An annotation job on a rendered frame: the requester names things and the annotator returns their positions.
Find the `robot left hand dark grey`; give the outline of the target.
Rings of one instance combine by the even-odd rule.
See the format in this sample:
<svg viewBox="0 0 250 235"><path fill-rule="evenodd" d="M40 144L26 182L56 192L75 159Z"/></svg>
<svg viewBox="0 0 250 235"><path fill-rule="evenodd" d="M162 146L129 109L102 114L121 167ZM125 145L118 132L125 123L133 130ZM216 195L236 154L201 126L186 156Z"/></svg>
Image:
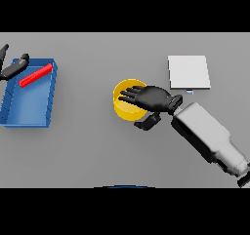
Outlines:
<svg viewBox="0 0 250 235"><path fill-rule="evenodd" d="M0 49L0 81L9 81L25 71L29 65L29 54L23 54L15 63L3 68L4 59L9 49L6 44Z"/></svg>

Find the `robot right hand dark grey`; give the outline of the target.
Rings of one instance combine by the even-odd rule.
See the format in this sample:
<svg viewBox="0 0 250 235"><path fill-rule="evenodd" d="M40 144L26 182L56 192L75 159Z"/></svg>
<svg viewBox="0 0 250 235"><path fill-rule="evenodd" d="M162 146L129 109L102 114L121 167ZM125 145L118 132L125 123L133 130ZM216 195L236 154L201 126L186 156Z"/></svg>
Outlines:
<svg viewBox="0 0 250 235"><path fill-rule="evenodd" d="M149 131L161 120L161 112L173 116L177 108L183 103L182 95L172 96L163 88L156 86L133 86L121 91L120 94L119 100L151 112L151 115L143 122L134 123L137 128L144 131Z"/></svg>

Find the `red beaker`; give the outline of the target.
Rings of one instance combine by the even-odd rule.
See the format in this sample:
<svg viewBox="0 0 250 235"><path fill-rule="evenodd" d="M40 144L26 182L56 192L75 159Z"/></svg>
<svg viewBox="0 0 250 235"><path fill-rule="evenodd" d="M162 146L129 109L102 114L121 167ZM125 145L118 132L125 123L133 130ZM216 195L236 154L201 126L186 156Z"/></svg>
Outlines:
<svg viewBox="0 0 250 235"><path fill-rule="evenodd" d="M31 74L23 77L19 81L19 85L22 88L24 88L24 87L28 86L29 84L31 84L31 83L37 81L38 79L42 78L43 76L49 74L52 70L53 70L53 66L50 63L48 63L44 67L39 68L36 71L32 72Z"/></svg>

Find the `yellow bowl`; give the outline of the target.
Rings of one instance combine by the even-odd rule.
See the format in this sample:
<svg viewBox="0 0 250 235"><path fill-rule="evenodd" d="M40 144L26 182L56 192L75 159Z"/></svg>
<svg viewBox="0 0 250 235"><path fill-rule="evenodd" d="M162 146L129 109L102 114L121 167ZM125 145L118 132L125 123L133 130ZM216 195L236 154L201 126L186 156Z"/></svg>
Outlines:
<svg viewBox="0 0 250 235"><path fill-rule="evenodd" d="M129 122L135 122L142 119L146 115L146 111L138 108L136 105L119 100L120 92L133 86L143 86L146 84L138 79L125 79L120 81L113 90L113 109L117 116Z"/></svg>

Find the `pale square measuring scale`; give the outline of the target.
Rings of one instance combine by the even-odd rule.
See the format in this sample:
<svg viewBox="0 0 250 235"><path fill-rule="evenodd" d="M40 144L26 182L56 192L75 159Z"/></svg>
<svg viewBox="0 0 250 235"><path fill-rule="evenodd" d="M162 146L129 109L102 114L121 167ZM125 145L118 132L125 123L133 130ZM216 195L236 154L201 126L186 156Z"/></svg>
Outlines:
<svg viewBox="0 0 250 235"><path fill-rule="evenodd" d="M211 83L205 56L169 56L171 90L210 90Z"/></svg>

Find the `blue tray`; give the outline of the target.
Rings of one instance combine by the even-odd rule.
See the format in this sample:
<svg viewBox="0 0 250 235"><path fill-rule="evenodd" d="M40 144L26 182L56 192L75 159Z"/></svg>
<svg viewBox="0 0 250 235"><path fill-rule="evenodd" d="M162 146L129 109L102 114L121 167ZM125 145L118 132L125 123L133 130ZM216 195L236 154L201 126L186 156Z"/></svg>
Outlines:
<svg viewBox="0 0 250 235"><path fill-rule="evenodd" d="M21 87L19 81L32 72L51 64L47 75ZM21 74L6 83L0 106L0 126L6 128L48 128L51 122L53 97L58 67L54 59L30 59Z"/></svg>

